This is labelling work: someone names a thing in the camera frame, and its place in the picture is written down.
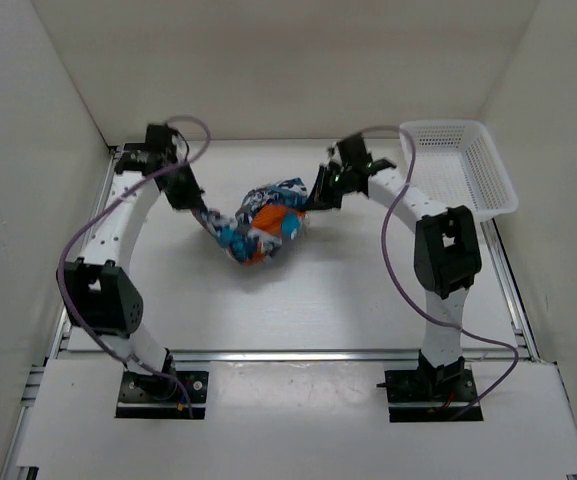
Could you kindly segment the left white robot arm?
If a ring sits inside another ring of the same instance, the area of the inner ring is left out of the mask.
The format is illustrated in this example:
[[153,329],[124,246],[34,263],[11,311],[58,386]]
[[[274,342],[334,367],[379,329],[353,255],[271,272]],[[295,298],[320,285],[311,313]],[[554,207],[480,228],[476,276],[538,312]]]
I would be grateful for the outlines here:
[[88,242],[75,258],[66,245],[56,272],[71,324],[142,376],[143,388],[156,400],[174,395],[178,377],[169,350],[142,323],[144,301],[129,267],[146,217],[160,197],[175,210],[204,205],[190,168],[196,157],[174,128],[176,121],[148,125],[144,143],[120,154],[105,207],[74,236],[87,236]]

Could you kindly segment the colourful patterned shorts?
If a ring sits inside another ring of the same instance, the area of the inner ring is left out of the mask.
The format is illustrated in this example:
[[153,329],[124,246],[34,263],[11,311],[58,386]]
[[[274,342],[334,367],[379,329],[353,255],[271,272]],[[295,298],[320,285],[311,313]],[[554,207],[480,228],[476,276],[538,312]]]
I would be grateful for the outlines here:
[[297,237],[307,200],[307,188],[296,177],[252,189],[234,216],[206,206],[193,209],[192,214],[230,258],[253,265],[274,257],[283,244]]

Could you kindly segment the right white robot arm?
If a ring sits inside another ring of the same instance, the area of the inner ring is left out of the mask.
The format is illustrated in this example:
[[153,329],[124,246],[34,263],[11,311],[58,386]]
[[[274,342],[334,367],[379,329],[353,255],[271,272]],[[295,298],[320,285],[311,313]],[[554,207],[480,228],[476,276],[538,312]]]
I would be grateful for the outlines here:
[[307,202],[309,210],[339,209],[350,193],[362,193],[387,209],[414,236],[413,270],[425,291],[426,320],[417,387],[428,399],[448,393],[464,370],[463,310],[482,260],[474,218],[466,206],[449,207],[411,184],[388,159],[375,160],[362,134],[328,148]]

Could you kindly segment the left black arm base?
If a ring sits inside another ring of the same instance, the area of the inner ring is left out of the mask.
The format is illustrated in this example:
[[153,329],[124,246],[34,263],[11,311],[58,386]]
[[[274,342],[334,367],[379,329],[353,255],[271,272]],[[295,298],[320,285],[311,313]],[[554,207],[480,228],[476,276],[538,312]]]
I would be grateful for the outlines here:
[[176,382],[128,370],[122,374],[115,417],[140,420],[204,420],[208,397],[209,372],[178,367]]

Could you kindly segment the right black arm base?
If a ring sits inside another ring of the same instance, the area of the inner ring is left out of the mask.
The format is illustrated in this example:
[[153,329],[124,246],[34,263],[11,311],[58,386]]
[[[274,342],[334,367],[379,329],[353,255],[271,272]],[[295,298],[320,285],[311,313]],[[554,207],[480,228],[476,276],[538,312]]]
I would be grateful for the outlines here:
[[482,422],[473,372],[463,368],[455,377],[434,385],[421,366],[389,369],[376,384],[386,392],[390,423]]

